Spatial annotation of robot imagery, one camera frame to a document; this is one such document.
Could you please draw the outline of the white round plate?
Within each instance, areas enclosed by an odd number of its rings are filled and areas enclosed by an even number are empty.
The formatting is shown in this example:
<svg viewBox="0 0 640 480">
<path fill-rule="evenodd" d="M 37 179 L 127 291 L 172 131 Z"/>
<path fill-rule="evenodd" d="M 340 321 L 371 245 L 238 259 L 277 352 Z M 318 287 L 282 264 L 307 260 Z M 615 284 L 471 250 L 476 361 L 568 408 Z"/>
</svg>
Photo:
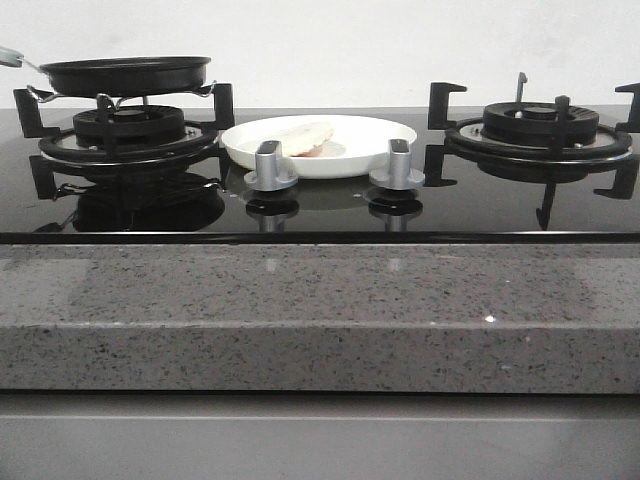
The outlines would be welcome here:
<svg viewBox="0 0 640 480">
<path fill-rule="evenodd" d="M 306 156 L 289 158 L 297 175 L 304 179 L 335 179 L 366 175 L 389 161 L 389 141 L 404 139 L 413 144 L 417 133 L 391 120 L 356 115 L 291 115 L 254 120 L 228 129 L 221 142 L 231 159 L 253 170 L 260 144 L 278 131 L 310 122 L 329 122 L 333 136 Z"/>
</svg>

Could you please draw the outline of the black frying pan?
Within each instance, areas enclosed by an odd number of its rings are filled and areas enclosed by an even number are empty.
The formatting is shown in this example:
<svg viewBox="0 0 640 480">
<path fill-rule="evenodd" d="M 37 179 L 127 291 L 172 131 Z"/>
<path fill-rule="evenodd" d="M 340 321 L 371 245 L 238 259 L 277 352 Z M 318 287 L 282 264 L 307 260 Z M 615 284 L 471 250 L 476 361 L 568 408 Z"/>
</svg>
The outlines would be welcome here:
<svg viewBox="0 0 640 480">
<path fill-rule="evenodd" d="M 54 92 L 66 97 L 144 97 L 194 92 L 207 95 L 206 65 L 201 56 L 161 56 L 92 59 L 43 64 Z"/>
</svg>

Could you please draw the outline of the left silver stove knob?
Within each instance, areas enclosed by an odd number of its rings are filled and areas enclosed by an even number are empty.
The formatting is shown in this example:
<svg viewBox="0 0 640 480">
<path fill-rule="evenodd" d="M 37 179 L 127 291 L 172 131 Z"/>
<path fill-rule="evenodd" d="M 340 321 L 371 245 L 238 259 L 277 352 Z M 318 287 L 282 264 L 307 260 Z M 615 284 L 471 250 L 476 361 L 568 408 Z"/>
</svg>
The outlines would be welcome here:
<svg viewBox="0 0 640 480">
<path fill-rule="evenodd" d="M 291 160 L 282 155 L 281 143 L 268 140 L 255 152 L 255 170 L 244 176 L 245 184 L 252 190 L 275 192 L 298 183 L 299 177 Z"/>
</svg>

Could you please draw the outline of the silver stove knob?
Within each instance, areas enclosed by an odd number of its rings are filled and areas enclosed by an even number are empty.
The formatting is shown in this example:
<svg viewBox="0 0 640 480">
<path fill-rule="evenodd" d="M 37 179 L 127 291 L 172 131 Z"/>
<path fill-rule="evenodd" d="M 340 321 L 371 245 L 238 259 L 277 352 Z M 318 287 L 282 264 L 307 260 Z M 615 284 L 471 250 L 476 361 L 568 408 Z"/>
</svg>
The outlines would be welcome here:
<svg viewBox="0 0 640 480">
<path fill-rule="evenodd" d="M 281 143 L 268 140 L 255 152 L 255 170 L 244 176 L 245 184 L 252 190 L 275 192 L 298 183 L 299 177 L 291 160 L 282 155 Z"/>
<path fill-rule="evenodd" d="M 389 141 L 389 163 L 385 168 L 372 170 L 369 181 L 378 187 L 405 191 L 421 187 L 425 175 L 412 167 L 412 153 L 404 139 Z"/>
</svg>

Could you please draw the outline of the right silver stove knob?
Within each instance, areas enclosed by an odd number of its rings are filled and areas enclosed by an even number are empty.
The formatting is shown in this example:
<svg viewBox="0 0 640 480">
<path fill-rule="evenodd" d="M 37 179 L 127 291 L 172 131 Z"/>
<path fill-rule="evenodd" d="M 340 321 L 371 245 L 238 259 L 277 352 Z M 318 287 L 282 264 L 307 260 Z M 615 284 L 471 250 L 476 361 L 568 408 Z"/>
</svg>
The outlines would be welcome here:
<svg viewBox="0 0 640 480">
<path fill-rule="evenodd" d="M 412 153 L 404 139 L 389 141 L 389 163 L 385 168 L 372 170 L 369 181 L 378 187 L 405 191 L 421 187 L 425 175 L 412 167 Z"/>
</svg>

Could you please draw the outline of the black glass gas cooktop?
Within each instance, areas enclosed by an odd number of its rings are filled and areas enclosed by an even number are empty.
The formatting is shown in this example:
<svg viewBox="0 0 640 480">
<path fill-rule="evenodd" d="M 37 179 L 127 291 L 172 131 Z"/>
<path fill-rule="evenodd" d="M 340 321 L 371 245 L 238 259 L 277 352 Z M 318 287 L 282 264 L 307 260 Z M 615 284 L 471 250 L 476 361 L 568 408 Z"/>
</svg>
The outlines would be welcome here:
<svg viewBox="0 0 640 480">
<path fill-rule="evenodd" d="M 218 147 L 175 170 L 110 180 L 52 164 L 1 113 L 1 240 L 5 244 L 635 243 L 639 156 L 542 169 L 476 159 L 427 126 L 425 108 L 386 109 L 412 128 L 425 183 L 385 191 L 367 177 L 302 179 L 250 190 Z"/>
</svg>

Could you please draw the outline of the left black gas burner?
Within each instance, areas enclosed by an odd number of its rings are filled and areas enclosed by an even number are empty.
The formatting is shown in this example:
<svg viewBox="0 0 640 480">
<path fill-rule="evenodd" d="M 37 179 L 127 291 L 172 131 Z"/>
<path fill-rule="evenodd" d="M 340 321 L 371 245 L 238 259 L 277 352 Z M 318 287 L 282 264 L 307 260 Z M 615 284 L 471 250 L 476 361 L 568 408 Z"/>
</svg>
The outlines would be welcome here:
<svg viewBox="0 0 640 480">
<path fill-rule="evenodd" d="M 117 145 L 159 145 L 185 136 L 184 113 L 181 109 L 160 105 L 121 107 L 107 115 Z M 97 109 L 73 117 L 76 143 L 81 147 L 104 145 L 104 127 Z"/>
</svg>

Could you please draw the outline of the black gas burner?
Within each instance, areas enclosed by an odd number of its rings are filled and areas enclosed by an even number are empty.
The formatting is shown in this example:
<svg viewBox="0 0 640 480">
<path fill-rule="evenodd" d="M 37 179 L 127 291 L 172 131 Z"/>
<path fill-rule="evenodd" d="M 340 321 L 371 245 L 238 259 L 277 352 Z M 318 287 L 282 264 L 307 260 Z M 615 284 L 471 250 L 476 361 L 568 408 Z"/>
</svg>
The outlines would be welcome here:
<svg viewBox="0 0 640 480">
<path fill-rule="evenodd" d="M 548 146 L 554 135 L 557 120 L 557 107 L 551 103 L 494 103 L 484 108 L 482 135 L 504 143 Z M 592 143 L 598 124 L 597 112 L 569 106 L 565 145 Z"/>
<path fill-rule="evenodd" d="M 160 105 L 121 107 L 107 115 L 117 145 L 159 145 L 185 136 L 184 113 L 181 109 Z M 81 147 L 104 145 L 104 127 L 97 109 L 73 117 L 76 143 Z"/>
</svg>

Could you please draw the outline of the right black burner grate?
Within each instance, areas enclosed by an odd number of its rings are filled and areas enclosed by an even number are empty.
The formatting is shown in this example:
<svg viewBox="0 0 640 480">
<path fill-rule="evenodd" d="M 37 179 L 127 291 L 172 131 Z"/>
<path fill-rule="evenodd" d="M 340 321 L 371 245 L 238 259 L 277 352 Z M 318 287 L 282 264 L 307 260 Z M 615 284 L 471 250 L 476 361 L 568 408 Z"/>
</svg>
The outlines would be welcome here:
<svg viewBox="0 0 640 480">
<path fill-rule="evenodd" d="M 527 75 L 518 74 L 516 96 L 510 102 L 533 102 L 524 99 Z M 474 161 L 483 168 L 502 173 L 518 172 L 555 181 L 573 174 L 608 171 L 632 159 L 633 133 L 639 131 L 639 85 L 618 86 L 617 92 L 633 95 L 628 119 L 611 127 L 600 122 L 595 139 L 590 144 L 565 145 L 568 108 L 576 106 L 569 97 L 560 95 L 551 103 L 557 107 L 558 120 L 548 146 L 536 147 L 504 143 L 482 135 L 483 112 L 476 118 L 452 120 L 449 118 L 449 97 L 453 92 L 464 92 L 462 85 L 433 82 L 430 86 L 428 128 L 445 134 L 444 146 L 452 153 Z"/>
</svg>

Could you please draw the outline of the black burner grate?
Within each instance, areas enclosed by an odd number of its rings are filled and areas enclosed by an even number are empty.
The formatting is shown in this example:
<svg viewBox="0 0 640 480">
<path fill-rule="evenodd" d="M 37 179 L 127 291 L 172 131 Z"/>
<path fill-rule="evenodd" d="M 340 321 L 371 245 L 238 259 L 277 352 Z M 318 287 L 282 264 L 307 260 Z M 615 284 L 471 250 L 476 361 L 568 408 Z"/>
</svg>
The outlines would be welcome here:
<svg viewBox="0 0 640 480">
<path fill-rule="evenodd" d="M 516 96 L 510 102 L 533 102 L 524 99 L 527 75 L 518 74 Z M 445 134 L 444 146 L 452 153 L 474 161 L 483 168 L 502 173 L 518 172 L 555 181 L 573 174 L 608 171 L 632 159 L 633 133 L 639 131 L 639 85 L 618 86 L 617 92 L 633 95 L 628 119 L 611 127 L 600 122 L 595 139 L 590 144 L 565 145 L 568 108 L 576 106 L 569 97 L 560 95 L 551 103 L 557 107 L 558 120 L 548 146 L 536 147 L 504 143 L 482 135 L 483 112 L 476 118 L 452 120 L 449 118 L 449 97 L 453 92 L 464 92 L 462 85 L 433 82 L 430 86 L 428 128 Z"/>
<path fill-rule="evenodd" d="M 185 117 L 185 136 L 177 141 L 159 145 L 120 146 L 116 144 L 113 127 L 107 115 L 121 107 L 151 105 L 147 97 L 140 104 L 126 105 L 125 98 L 114 99 L 106 94 L 95 97 L 99 121 L 104 127 L 102 148 L 81 147 L 76 143 L 72 127 L 62 130 L 58 127 L 46 127 L 43 124 L 39 105 L 59 96 L 53 92 L 37 90 L 32 86 L 14 91 L 23 135 L 39 141 L 41 154 L 48 160 L 74 168 L 96 167 L 125 169 L 152 164 L 187 162 L 217 143 L 218 134 L 235 125 L 232 86 L 226 83 L 214 83 L 213 90 L 207 95 L 213 99 L 213 118 L 208 121 L 191 121 Z"/>
</svg>

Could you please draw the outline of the right black gas burner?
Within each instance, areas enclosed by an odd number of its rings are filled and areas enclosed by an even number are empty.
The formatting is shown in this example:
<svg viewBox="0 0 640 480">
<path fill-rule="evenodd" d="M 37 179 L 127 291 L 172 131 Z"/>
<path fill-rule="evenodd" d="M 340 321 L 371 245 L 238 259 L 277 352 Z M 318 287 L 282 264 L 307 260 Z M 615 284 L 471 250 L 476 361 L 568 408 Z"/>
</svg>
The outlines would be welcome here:
<svg viewBox="0 0 640 480">
<path fill-rule="evenodd" d="M 494 103 L 484 108 L 482 135 L 504 143 L 548 146 L 554 135 L 557 120 L 557 107 L 551 103 Z M 569 106 L 565 145 L 592 143 L 598 124 L 597 112 Z"/>
</svg>

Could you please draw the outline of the left black burner grate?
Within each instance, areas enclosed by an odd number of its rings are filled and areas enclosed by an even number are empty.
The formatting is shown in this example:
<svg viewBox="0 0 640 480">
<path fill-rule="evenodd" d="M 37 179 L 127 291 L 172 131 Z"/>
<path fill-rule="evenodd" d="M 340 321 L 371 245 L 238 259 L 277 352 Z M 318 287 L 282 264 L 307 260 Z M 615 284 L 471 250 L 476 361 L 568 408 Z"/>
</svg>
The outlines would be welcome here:
<svg viewBox="0 0 640 480">
<path fill-rule="evenodd" d="M 81 147 L 76 143 L 72 127 L 62 130 L 58 127 L 46 127 L 43 124 L 39 105 L 59 96 L 53 92 L 37 90 L 32 86 L 14 91 L 23 135 L 39 141 L 41 154 L 48 160 L 74 168 L 96 167 L 125 169 L 152 164 L 187 162 L 217 143 L 218 134 L 235 125 L 232 86 L 226 83 L 214 83 L 213 90 L 207 95 L 213 99 L 213 118 L 208 121 L 191 121 L 185 117 L 185 136 L 177 141 L 159 145 L 120 146 L 116 144 L 113 127 L 107 115 L 121 107 L 151 105 L 147 97 L 140 104 L 126 105 L 125 98 L 114 99 L 106 94 L 95 97 L 99 121 L 104 127 L 102 148 Z"/>
</svg>

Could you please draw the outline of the grey cabinet front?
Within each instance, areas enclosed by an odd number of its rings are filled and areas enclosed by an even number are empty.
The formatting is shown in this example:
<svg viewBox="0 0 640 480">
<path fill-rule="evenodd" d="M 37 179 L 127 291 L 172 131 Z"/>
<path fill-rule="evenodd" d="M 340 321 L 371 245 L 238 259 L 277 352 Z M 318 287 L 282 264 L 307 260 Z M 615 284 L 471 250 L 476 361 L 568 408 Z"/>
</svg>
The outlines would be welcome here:
<svg viewBox="0 0 640 480">
<path fill-rule="evenodd" d="M 5 479 L 635 479 L 616 396 L 5 394 Z"/>
</svg>

